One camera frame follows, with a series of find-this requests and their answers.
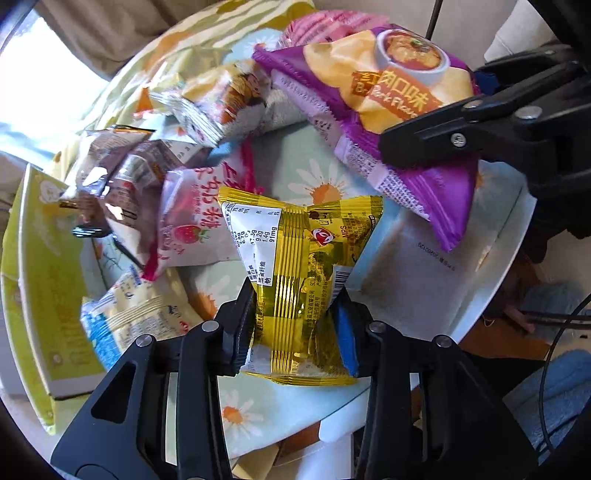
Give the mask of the strawberry pink snack bag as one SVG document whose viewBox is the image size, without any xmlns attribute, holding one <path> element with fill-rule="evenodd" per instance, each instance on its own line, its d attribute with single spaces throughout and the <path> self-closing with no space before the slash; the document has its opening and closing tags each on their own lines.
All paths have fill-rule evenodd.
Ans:
<svg viewBox="0 0 591 480">
<path fill-rule="evenodd" d="M 166 174 L 155 244 L 143 269 L 145 279 L 153 281 L 172 267 L 203 266 L 238 258 L 218 203 L 219 190 L 224 186 L 256 192 L 249 139 L 224 154 L 214 154 L 204 166 Z"/>
</svg>

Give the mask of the green cardboard box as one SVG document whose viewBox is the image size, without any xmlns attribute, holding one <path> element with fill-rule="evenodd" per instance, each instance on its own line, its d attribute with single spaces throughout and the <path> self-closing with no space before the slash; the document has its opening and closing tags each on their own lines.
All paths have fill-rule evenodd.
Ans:
<svg viewBox="0 0 591 480">
<path fill-rule="evenodd" d="M 65 185 L 28 166 L 2 244 L 1 294 L 12 358 L 33 411 L 62 434 L 105 370 L 80 323 L 82 301 L 105 291 L 90 240 L 58 205 Z"/>
</svg>

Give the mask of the cream blue snack bag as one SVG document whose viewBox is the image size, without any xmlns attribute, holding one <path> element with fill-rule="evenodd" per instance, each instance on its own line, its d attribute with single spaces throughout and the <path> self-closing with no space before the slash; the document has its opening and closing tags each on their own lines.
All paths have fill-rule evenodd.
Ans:
<svg viewBox="0 0 591 480">
<path fill-rule="evenodd" d="M 168 269 L 151 282 L 135 266 L 127 268 L 100 299 L 85 298 L 80 314 L 82 328 L 106 370 L 137 337 L 175 338 L 201 322 L 176 270 Z"/>
</svg>

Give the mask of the purple chips bag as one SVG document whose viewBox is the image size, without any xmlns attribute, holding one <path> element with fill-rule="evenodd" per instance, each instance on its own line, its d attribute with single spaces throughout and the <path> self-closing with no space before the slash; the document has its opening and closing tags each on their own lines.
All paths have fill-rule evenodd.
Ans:
<svg viewBox="0 0 591 480">
<path fill-rule="evenodd" d="M 432 168 L 394 167 L 407 158 L 401 142 L 391 154 L 380 136 L 477 91 L 469 67 L 434 43 L 398 25 L 332 42 L 252 55 L 329 144 L 335 157 L 381 194 L 427 220 L 445 251 L 465 236 L 478 160 Z"/>
</svg>

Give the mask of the pink snack packet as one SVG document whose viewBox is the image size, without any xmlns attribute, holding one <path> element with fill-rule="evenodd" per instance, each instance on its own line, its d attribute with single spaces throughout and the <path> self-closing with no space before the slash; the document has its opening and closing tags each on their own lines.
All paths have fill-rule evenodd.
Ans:
<svg viewBox="0 0 591 480">
<path fill-rule="evenodd" d="M 390 24 L 388 16 L 353 10 L 320 10 L 297 18 L 283 31 L 276 46 L 290 48 L 332 42 Z"/>
</svg>

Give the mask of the brown chocolate snack bag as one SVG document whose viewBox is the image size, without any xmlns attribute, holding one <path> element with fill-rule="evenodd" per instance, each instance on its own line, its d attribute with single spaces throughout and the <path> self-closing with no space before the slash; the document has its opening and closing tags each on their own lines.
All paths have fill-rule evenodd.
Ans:
<svg viewBox="0 0 591 480">
<path fill-rule="evenodd" d="M 68 188 L 59 200 L 60 207 L 77 214 L 74 236 L 112 235 L 140 267 L 155 246 L 166 174 L 195 167 L 209 153 L 197 143 L 153 134 L 129 126 L 83 132 L 66 176 Z"/>
</svg>

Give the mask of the beige right curtain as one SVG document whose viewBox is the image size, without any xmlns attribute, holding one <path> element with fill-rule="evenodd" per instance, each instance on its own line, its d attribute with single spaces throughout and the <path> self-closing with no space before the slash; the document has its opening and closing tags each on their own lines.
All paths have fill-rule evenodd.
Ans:
<svg viewBox="0 0 591 480">
<path fill-rule="evenodd" d="M 35 11 L 69 51 L 110 80 L 150 41 L 208 0 L 41 0 Z"/>
</svg>

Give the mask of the floral green striped duvet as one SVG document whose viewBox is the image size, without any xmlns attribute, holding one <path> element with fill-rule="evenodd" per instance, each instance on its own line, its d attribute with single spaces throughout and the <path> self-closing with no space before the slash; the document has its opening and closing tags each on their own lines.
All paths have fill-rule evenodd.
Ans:
<svg viewBox="0 0 591 480">
<path fill-rule="evenodd" d="M 286 29 L 315 11 L 311 1 L 222 1 L 206 7 L 152 40 L 115 75 L 81 123 L 84 129 L 138 125 L 166 107 L 153 92 L 183 87 L 222 64 L 232 47 L 265 28 Z"/>
</svg>

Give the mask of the white chips cartoon bag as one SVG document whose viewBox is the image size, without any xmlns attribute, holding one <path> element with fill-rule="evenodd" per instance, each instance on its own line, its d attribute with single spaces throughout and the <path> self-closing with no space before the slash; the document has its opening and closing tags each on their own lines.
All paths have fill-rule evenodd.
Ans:
<svg viewBox="0 0 591 480">
<path fill-rule="evenodd" d="M 252 59 L 158 87 L 149 97 L 163 105 L 184 132 L 204 147 L 217 147 L 305 120 L 300 108 Z"/>
</svg>

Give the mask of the yellow gold snack bag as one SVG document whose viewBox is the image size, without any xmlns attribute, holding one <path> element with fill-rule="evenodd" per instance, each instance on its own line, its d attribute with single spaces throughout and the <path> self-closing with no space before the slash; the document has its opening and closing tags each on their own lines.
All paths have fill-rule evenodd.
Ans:
<svg viewBox="0 0 591 480">
<path fill-rule="evenodd" d="M 218 202 L 256 292 L 242 370 L 291 386 L 355 384 L 329 308 L 383 216 L 383 198 L 297 206 L 223 187 Z"/>
</svg>

